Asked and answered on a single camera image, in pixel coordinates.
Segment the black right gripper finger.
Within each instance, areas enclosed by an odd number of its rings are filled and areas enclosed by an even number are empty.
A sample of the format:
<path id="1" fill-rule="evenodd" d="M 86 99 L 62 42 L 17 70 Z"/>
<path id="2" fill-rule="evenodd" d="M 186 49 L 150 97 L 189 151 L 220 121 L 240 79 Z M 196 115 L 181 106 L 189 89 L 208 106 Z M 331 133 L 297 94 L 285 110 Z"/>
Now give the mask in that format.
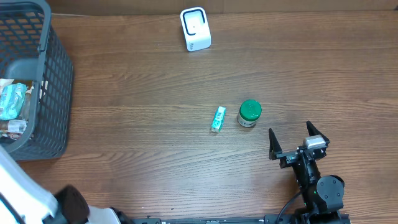
<path id="1" fill-rule="evenodd" d="M 282 153 L 282 148 L 271 128 L 269 128 L 269 159 L 276 160 L 278 159 L 277 155 Z"/>
<path id="2" fill-rule="evenodd" d="M 328 145 L 330 143 L 330 140 L 323 134 L 321 133 L 313 124 L 311 121 L 307 121 L 306 122 L 307 125 L 307 131 L 309 133 L 309 136 L 316 136 L 316 135 L 320 135 L 324 141 L 326 142 L 326 145 Z"/>

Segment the green lid jar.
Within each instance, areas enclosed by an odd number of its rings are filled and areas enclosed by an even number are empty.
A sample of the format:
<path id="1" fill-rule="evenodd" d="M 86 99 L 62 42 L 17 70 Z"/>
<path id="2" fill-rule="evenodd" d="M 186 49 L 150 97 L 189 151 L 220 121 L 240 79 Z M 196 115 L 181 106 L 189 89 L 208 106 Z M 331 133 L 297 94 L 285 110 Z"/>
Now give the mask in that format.
<path id="1" fill-rule="evenodd" d="M 251 128 L 256 125 L 262 113 L 262 106 L 256 100 L 246 100 L 244 101 L 237 115 L 238 123 L 245 127 Z"/>

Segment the beige Pantree snack pouch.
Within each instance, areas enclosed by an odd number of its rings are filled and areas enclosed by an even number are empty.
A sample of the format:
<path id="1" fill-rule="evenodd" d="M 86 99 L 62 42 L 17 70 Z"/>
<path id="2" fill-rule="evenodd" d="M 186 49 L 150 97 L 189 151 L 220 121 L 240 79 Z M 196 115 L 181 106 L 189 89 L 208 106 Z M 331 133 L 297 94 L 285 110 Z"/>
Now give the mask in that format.
<path id="1" fill-rule="evenodd" d="M 16 79 L 1 79 L 1 94 L 3 88 L 10 84 L 23 83 L 27 86 L 25 93 L 25 100 L 21 112 L 16 119 L 1 120 L 1 137 L 17 140 L 27 129 L 30 112 L 30 101 L 32 98 L 32 90 L 34 89 L 32 80 L 16 80 Z"/>

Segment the teal snack packet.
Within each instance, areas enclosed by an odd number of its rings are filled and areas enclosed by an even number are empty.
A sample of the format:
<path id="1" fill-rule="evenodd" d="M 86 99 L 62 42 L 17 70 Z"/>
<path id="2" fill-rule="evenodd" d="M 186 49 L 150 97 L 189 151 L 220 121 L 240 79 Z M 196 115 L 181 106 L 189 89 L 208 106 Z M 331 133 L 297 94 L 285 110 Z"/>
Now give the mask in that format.
<path id="1" fill-rule="evenodd" d="M 16 119 L 25 100 L 27 86 L 23 83 L 10 84 L 1 94 L 1 120 Z"/>

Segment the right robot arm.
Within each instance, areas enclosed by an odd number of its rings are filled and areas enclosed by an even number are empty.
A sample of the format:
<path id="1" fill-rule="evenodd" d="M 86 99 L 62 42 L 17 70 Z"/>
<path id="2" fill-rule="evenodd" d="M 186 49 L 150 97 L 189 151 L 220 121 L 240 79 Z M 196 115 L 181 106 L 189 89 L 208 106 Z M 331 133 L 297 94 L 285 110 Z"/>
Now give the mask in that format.
<path id="1" fill-rule="evenodd" d="M 337 175 L 321 176 L 317 160 L 326 156 L 330 140 L 310 122 L 306 122 L 309 136 L 296 150 L 283 152 L 273 132 L 269 130 L 269 159 L 279 160 L 280 167 L 293 168 L 298 183 L 296 193 L 278 215 L 266 215 L 266 223 L 348 224 L 342 215 L 345 182 Z"/>

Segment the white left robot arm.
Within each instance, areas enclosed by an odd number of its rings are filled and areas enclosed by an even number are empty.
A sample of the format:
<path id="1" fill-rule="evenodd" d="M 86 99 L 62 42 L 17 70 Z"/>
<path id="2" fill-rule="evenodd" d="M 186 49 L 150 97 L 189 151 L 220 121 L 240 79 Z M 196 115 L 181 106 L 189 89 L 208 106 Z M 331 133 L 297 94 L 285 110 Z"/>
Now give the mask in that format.
<path id="1" fill-rule="evenodd" d="M 52 194 L 32 180 L 1 148 L 1 223 L 130 223 L 113 208 L 89 206 L 72 185 Z"/>

